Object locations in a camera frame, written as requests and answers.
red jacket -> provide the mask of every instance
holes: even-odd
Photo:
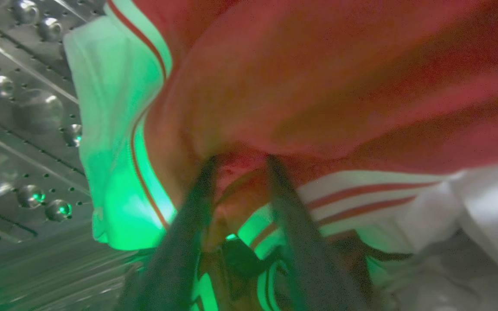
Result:
[[[326,235],[368,224],[498,163],[498,0],[243,2],[206,29],[145,124],[176,207],[201,163],[223,159],[210,247],[237,233],[255,249],[275,231],[257,215],[239,232],[268,202],[268,153]]]

jacket sleeve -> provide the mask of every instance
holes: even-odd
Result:
[[[148,158],[177,207],[220,155],[210,248],[237,233],[262,257],[280,242],[266,154],[326,236],[393,217],[454,173],[498,163],[494,21],[498,0],[240,3],[153,103]]]
[[[143,156],[146,107],[232,0],[110,0],[64,39],[79,100],[80,156],[95,205],[93,236],[113,248],[152,248],[173,215]],[[159,207],[154,201],[164,202]]]

perforated metal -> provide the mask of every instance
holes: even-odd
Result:
[[[91,237],[62,38],[104,0],[0,0],[0,310],[111,309],[141,255]]]

metal panel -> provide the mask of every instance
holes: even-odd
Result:
[[[147,254],[91,236],[62,37],[104,0],[0,0],[0,310],[110,310]]]

green light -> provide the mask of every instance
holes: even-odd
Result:
[[[35,199],[37,202],[43,202],[43,200],[45,200],[45,194],[43,194],[43,193],[34,193],[32,195],[32,199]]]
[[[70,208],[70,206],[61,206],[61,207],[59,207],[59,212],[63,215],[70,215],[71,208]]]
[[[203,309],[206,311],[219,311],[218,309],[218,301],[216,300],[216,295],[213,288],[213,282],[211,281],[211,277],[208,273],[205,273],[201,276],[199,281],[195,281],[194,291],[192,291],[192,299],[195,301],[197,297],[201,297],[201,304],[203,305]],[[195,307],[191,308],[191,311],[198,310],[196,307],[197,304],[194,304]]]

